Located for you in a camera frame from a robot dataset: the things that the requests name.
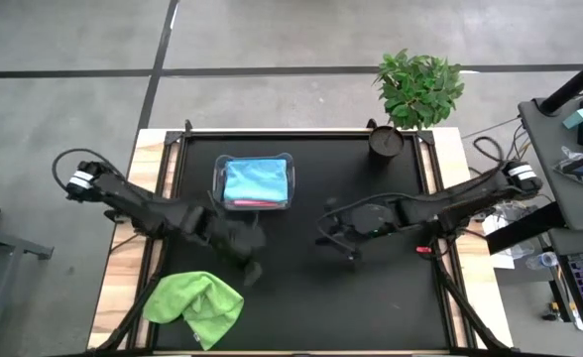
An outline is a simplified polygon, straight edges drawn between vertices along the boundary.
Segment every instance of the wooden table edge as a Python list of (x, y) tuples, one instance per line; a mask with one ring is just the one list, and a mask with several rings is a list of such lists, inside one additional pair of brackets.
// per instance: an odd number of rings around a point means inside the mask
[[(131, 167), (129, 169), (129, 181), (140, 185), (146, 189), (155, 190), (157, 183), (160, 160), (162, 151), (164, 149), (165, 135), (168, 131), (181, 131), (182, 129), (144, 129), (141, 130), (138, 139), (135, 143), (135, 149), (133, 153), (133, 160), (131, 162)], [(437, 161), (441, 173), (441, 179), (444, 186), (452, 186), (458, 184), (470, 178), (468, 172), (468, 165), (465, 158), (465, 152), (463, 150), (463, 144), (461, 142), (461, 137), (459, 130), (457, 128), (433, 128), (430, 129), (433, 133), (434, 138), (434, 149), (437, 156)], [(337, 131), (337, 132), (361, 132), (370, 131), (370, 129), (359, 129), (359, 128), (284, 128), (284, 129), (264, 129), (264, 128), (254, 128), (254, 129), (194, 129), (194, 132), (199, 133), (218, 133), (218, 132), (317, 132), (317, 131)], [(425, 159), (430, 159), (430, 155), (424, 158), (424, 165), (426, 166)], [(130, 227), (116, 227), (113, 237), (113, 244), (117, 244), (118, 241), (122, 239), (116, 239), (116, 236), (127, 236), (131, 232)], [(501, 301), (501, 295), (499, 292), (499, 287), (496, 281), (496, 276), (494, 274), (494, 268), (492, 268), (491, 261), (489, 259), (489, 251), (487, 248), (487, 243), (481, 238), (464, 235), (457, 241), (457, 252), (459, 255), (459, 261), (461, 264), (462, 273), (464, 275), (464, 283), (467, 290), (467, 296), (473, 307), (477, 310), (481, 318), (484, 320), (486, 325), (493, 330), (495, 335), (505, 344), (512, 346), (512, 337), (509, 331), (507, 318), (505, 316), (505, 311), (503, 308), (503, 302)], [(479, 273), (475, 274), (471, 271), (471, 267), (474, 268), (475, 261), (479, 263), (476, 271)], [(98, 303), (96, 306), (96, 311), (94, 313), (94, 319), (92, 321), (92, 327), (89, 334), (89, 339), (87, 342), (88, 348), (93, 348), (99, 345), (103, 340), (108, 337), (111, 330), (105, 329), (97, 325), (96, 320), (100, 313), (106, 314), (123, 314), (126, 312), (124, 308), (119, 308), (116, 311), (109, 310), (109, 303), (105, 301), (105, 286), (107, 285), (107, 276), (109, 272), (113, 270), (116, 262), (115, 259), (109, 257), (105, 274), (102, 279), (102, 286), (100, 289), (100, 296), (98, 298)], [(449, 263), (446, 262), (446, 267), (451, 269)], [(455, 334), (457, 341), (460, 346), (465, 346), (465, 335), (463, 334), (463, 318), (458, 310), (458, 306), (451, 299), (451, 312), (453, 316), (453, 325), (455, 329)], [(483, 343), (479, 340), (479, 345), (483, 347)]]

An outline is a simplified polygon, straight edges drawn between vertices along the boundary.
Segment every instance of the green plant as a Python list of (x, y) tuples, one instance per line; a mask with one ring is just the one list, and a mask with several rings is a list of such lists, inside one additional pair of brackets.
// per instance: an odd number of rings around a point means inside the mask
[(375, 82), (381, 82), (384, 107), (395, 127), (420, 130), (448, 118), (463, 93), (459, 64), (431, 56), (408, 58), (407, 50), (385, 54)]

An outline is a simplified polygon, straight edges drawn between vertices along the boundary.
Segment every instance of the blue cloth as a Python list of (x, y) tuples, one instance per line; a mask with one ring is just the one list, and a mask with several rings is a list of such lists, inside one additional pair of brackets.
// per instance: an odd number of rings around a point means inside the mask
[(287, 161), (284, 159), (232, 160), (225, 164), (223, 200), (288, 200)]

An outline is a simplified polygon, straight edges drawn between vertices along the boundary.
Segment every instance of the clear plastic container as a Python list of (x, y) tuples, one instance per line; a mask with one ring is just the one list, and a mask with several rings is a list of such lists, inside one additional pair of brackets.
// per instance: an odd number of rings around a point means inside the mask
[[(227, 181), (227, 164), (235, 160), (266, 160), (266, 159), (279, 159), (286, 161), (286, 174), (287, 174), (287, 184), (288, 184), (288, 197), (285, 202), (272, 202), (267, 205), (237, 205), (234, 201), (226, 201), (223, 198), (223, 193), (225, 190), (225, 183)], [(275, 209), (288, 209), (292, 205), (293, 189), (295, 187), (295, 172), (293, 168), (293, 158), (292, 155), (288, 153), (282, 153), (274, 157), (261, 157), (261, 158), (234, 158), (229, 155), (221, 155), (216, 159), (214, 163), (214, 173), (212, 177), (212, 198), (218, 202), (226, 210), (235, 211), (256, 211), (256, 210), (275, 210)]]
[(558, 257), (553, 252), (546, 252), (527, 258), (525, 263), (527, 264), (527, 267), (532, 270), (540, 270), (557, 266)]
[(533, 252), (533, 245), (530, 242), (522, 242), (510, 248), (510, 256), (514, 260), (533, 254)]

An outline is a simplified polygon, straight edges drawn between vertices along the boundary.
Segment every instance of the white tape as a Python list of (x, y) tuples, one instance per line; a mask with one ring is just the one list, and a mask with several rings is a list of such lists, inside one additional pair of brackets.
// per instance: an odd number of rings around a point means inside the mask
[(522, 165), (522, 166), (519, 166), (517, 168), (513, 168), (513, 169), (509, 170), (508, 175), (514, 176), (514, 175), (518, 175), (520, 173), (525, 173), (528, 171), (531, 171), (531, 166), (530, 165)]
[(71, 178), (69, 180), (69, 183), (73, 183), (73, 184), (77, 184), (80, 187), (84, 187), (86, 189), (89, 189), (91, 187), (91, 183), (85, 181), (84, 179), (81, 178)]
[(531, 178), (535, 178), (535, 177), (536, 177), (536, 174), (534, 172), (519, 174), (520, 180), (531, 179)]
[(73, 175), (77, 178), (84, 179), (84, 180), (92, 180), (93, 179), (93, 175), (88, 174), (86, 172), (77, 171)]

